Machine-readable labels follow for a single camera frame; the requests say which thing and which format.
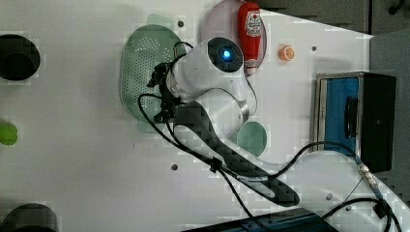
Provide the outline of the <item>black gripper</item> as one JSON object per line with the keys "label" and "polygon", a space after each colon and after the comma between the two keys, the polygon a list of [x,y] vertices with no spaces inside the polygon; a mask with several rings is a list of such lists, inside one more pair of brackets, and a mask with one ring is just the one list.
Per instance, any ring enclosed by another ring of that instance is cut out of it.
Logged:
{"label": "black gripper", "polygon": [[160,63],[154,67],[147,87],[154,88],[159,86],[161,93],[161,111],[154,116],[156,123],[166,123],[175,115],[177,106],[181,99],[173,96],[166,86],[166,78],[171,71],[170,63]]}

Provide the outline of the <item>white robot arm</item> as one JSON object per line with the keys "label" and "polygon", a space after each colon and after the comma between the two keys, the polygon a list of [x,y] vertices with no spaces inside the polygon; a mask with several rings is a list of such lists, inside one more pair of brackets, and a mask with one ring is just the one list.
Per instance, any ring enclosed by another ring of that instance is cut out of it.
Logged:
{"label": "white robot arm", "polygon": [[312,142],[286,164],[263,161],[230,141],[257,110],[244,55],[212,38],[171,62],[147,83],[161,109],[149,123],[170,122],[170,141],[281,207],[301,207],[339,232],[409,232],[408,206],[375,177],[356,152],[333,141]]}

